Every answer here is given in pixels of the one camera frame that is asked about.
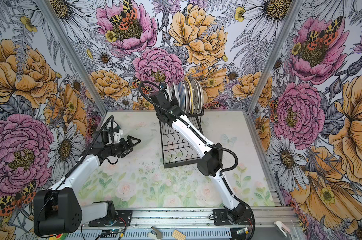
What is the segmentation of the blue white striped plate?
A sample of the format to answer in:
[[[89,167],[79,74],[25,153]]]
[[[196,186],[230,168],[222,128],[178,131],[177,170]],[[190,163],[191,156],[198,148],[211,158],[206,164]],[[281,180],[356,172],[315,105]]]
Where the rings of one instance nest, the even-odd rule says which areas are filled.
[[[180,107],[181,107],[182,111],[185,113],[185,115],[187,115],[189,100],[188,100],[185,81],[182,81],[179,83],[178,91],[179,91],[179,97],[180,97]]]

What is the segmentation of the small green rimmed plate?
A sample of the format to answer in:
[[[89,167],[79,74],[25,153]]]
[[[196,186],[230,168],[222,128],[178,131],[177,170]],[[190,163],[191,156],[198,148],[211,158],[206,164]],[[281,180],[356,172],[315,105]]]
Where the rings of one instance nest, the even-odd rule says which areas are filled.
[[[178,91],[178,86],[175,83],[172,83],[172,84],[173,84],[174,96],[177,99],[178,106],[180,107],[181,105],[180,105],[180,95],[179,95],[179,91]]]

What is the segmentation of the yellow woven square plate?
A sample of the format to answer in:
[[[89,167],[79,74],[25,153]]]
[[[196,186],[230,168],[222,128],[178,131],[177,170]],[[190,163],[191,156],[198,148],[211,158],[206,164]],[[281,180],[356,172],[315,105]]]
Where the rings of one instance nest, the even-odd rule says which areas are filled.
[[[192,113],[191,113],[191,115],[192,115],[192,114],[194,114],[194,110],[195,110],[195,107],[194,107],[194,99],[193,99],[194,94],[193,94],[192,85],[191,85],[191,96],[192,96]]]

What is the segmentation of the white plate red characters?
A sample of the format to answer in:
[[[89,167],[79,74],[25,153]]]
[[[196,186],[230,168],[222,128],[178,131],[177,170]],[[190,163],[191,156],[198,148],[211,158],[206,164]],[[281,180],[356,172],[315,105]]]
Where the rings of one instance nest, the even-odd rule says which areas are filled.
[[[192,113],[192,96],[191,96],[191,84],[190,81],[188,79],[185,80],[186,81],[186,93],[188,95],[187,99],[188,99],[188,110],[187,110],[187,115],[189,116]]]

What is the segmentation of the black wire dish rack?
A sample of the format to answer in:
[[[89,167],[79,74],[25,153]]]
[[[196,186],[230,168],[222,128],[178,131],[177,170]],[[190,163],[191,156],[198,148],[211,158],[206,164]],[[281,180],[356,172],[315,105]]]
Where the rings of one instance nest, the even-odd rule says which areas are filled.
[[[202,134],[201,119],[203,115],[204,112],[189,116],[186,115],[193,126],[195,126]],[[196,164],[200,160],[200,157],[192,144],[170,125],[163,124],[161,121],[160,134],[165,169]]]

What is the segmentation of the white floral plate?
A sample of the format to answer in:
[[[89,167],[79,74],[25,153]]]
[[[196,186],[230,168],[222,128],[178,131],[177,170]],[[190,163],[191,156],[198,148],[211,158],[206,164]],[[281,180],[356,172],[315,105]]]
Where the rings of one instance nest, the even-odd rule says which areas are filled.
[[[203,89],[201,87],[201,84],[198,83],[198,86],[199,86],[199,113],[202,112],[203,110],[203,104],[204,104],[204,94],[203,94]]]

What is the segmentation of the orange sunburst plate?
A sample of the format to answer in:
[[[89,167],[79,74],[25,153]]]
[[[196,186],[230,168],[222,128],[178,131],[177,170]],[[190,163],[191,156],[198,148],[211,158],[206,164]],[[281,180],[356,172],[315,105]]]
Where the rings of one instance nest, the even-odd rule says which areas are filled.
[[[169,83],[166,83],[166,93],[168,95],[168,101],[171,102],[173,97],[173,92],[172,92],[172,87]]]

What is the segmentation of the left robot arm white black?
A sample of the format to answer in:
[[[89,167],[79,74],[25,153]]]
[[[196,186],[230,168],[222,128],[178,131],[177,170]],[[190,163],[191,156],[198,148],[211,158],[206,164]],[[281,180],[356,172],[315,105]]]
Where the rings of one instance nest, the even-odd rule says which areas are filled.
[[[38,191],[34,197],[34,233],[41,238],[73,233],[82,225],[96,221],[112,224],[117,213],[112,201],[79,203],[79,191],[88,177],[111,157],[122,159],[141,140],[132,136],[120,138],[121,130],[103,130],[81,154],[79,162],[56,184]]]

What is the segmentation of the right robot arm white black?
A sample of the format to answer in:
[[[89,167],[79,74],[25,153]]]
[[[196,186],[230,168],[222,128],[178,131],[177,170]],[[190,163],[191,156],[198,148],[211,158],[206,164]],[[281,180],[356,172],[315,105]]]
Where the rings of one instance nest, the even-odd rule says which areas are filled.
[[[245,211],[250,210],[250,206],[235,195],[225,176],[226,172],[237,167],[237,155],[206,138],[181,110],[177,100],[171,100],[166,92],[160,90],[145,98],[155,107],[158,119],[181,134],[196,150],[200,157],[197,162],[198,170],[214,183],[227,210],[229,221],[234,225],[238,224]]]

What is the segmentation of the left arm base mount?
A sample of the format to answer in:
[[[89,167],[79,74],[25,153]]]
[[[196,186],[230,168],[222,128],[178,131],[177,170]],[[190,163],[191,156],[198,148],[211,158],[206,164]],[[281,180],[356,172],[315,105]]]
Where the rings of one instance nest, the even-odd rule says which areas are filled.
[[[88,223],[89,227],[129,227],[131,225],[132,210],[116,210],[114,217],[104,217]]]

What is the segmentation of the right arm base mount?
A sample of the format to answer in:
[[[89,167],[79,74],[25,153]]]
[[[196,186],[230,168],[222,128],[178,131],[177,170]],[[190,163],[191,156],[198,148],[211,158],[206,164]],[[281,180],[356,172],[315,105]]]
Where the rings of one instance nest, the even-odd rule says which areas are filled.
[[[255,224],[250,209],[245,209],[243,213],[227,209],[214,209],[213,221],[216,226],[249,226]]]

